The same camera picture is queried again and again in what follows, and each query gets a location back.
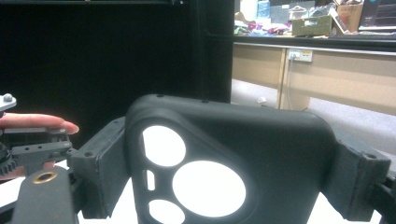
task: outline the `white circle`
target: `white circle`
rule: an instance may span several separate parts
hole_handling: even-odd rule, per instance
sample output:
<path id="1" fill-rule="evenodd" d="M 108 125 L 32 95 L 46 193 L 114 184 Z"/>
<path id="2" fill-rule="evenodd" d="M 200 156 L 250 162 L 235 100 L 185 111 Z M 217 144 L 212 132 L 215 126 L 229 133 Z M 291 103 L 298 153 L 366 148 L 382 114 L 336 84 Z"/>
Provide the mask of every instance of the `white circle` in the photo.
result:
<path id="1" fill-rule="evenodd" d="M 143 131 L 146 157 L 161 166 L 174 166 L 184 160 L 186 145 L 175 131 L 151 126 Z"/>
<path id="2" fill-rule="evenodd" d="M 181 224 L 186 218 L 177 205 L 165 200 L 149 202 L 148 210 L 151 216 L 162 224 Z"/>
<path id="3" fill-rule="evenodd" d="M 213 161 L 193 161 L 182 166 L 173 179 L 177 199 L 205 217 L 224 217 L 238 210 L 246 199 L 241 177 Z"/>

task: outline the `box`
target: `box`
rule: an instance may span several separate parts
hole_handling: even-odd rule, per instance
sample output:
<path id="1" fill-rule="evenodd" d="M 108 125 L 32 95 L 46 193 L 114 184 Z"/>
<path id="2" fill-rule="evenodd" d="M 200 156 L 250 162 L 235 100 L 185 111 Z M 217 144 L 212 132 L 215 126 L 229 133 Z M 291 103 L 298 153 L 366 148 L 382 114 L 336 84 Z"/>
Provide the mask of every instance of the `box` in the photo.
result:
<path id="1" fill-rule="evenodd" d="M 338 16 L 344 22 L 349 32 L 358 31 L 363 3 L 358 5 L 339 5 L 337 0 L 334 0 L 334 2 L 337 5 Z"/>
<path id="2" fill-rule="evenodd" d="M 311 17 L 291 21 L 292 35 L 329 35 L 332 16 Z"/>

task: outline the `human hand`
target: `human hand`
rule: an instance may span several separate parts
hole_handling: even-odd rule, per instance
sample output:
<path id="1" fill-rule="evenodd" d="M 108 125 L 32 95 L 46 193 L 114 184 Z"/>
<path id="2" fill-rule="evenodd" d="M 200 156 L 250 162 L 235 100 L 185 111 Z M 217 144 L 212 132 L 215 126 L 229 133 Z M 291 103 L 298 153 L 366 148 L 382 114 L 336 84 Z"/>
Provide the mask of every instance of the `human hand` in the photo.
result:
<path id="1" fill-rule="evenodd" d="M 13 113 L 6 113 L 0 118 L 0 129 L 8 128 L 65 128 L 68 134 L 77 133 L 79 130 L 76 124 L 55 116 Z M 54 162 L 51 161 L 44 163 L 43 168 L 51 168 L 53 166 Z M 20 176 L 25 176 L 23 167 L 18 167 L 7 175 L 0 175 L 0 180 L 12 179 Z"/>

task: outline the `screw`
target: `screw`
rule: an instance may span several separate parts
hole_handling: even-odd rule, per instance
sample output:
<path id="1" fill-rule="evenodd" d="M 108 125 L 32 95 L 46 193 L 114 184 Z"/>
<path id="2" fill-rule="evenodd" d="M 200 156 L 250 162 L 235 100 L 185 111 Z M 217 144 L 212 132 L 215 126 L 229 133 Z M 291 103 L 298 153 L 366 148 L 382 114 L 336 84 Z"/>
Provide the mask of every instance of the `screw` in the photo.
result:
<path id="1" fill-rule="evenodd" d="M 12 95 L 7 93 L 3 96 L 3 101 L 4 102 L 12 102 Z"/>

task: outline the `electrical outlet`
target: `electrical outlet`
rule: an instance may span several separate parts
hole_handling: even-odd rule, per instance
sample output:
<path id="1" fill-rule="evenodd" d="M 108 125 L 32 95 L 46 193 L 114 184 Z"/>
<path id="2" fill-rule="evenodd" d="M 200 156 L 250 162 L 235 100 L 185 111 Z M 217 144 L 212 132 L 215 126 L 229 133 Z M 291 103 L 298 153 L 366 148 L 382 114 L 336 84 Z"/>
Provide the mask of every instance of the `electrical outlet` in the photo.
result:
<path id="1" fill-rule="evenodd" d="M 289 49 L 289 60 L 312 63 L 312 49 Z"/>

